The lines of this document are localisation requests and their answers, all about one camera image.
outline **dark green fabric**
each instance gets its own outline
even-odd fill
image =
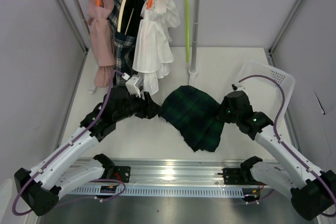
[[[192,86],[181,86],[163,102],[159,116],[171,123],[193,151],[214,152],[224,123],[216,120],[219,103]]]

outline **green plaid cloth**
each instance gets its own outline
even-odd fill
[[[130,76],[136,74],[132,67],[134,61],[135,43],[137,41],[137,36],[129,36],[123,33],[117,32],[119,12],[122,0],[114,0],[114,8],[109,16],[109,21],[112,26],[114,35],[114,50],[115,50],[115,69],[121,71],[122,73],[127,73]],[[140,17],[141,8],[144,5],[145,0],[134,0],[134,13],[133,17],[139,17],[139,23],[142,19]],[[139,30],[139,24],[135,24],[137,30]],[[120,74],[116,74],[115,84],[117,87],[125,86],[126,81],[121,77]]]
[[[214,152],[224,127],[224,123],[216,120],[219,105],[207,93],[181,86],[165,99],[159,116],[180,131],[193,151]]]

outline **white tabletop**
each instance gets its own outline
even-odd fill
[[[160,90],[152,98],[162,104],[164,99],[179,86],[188,84],[185,61],[185,48],[172,48],[174,62],[168,76],[159,80]],[[218,103],[232,92],[231,84],[246,60],[257,60],[267,64],[262,48],[199,48],[197,68],[199,75],[195,87],[211,95]],[[79,126],[81,120],[102,102],[107,89],[97,89],[89,94],[89,87],[95,76],[95,59],[90,51],[79,82],[73,106],[70,112],[63,141],[66,141]],[[289,139],[284,122],[280,124],[280,133]],[[221,143],[214,153],[193,152],[184,142],[178,130],[155,117],[151,120],[135,116],[117,123],[117,129],[108,135],[99,145],[87,151],[83,157],[93,157],[104,153],[111,158],[126,159],[179,159],[191,161],[234,161],[252,156],[265,160],[274,158],[260,145],[241,133],[237,126],[225,124]]]

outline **gray floor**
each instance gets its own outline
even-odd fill
[[[63,201],[77,196],[66,196]],[[99,203],[84,199],[54,208],[40,224],[261,224],[317,223],[303,220],[289,200],[278,193],[260,205],[245,206],[241,199],[124,196]]]

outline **pink garment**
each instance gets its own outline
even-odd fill
[[[89,0],[88,25],[91,26],[90,39],[93,55],[99,66],[95,77],[95,86],[98,88],[109,85],[111,72],[116,65],[113,32],[108,21],[113,7],[113,0],[101,0],[101,7],[96,5],[96,0]]]

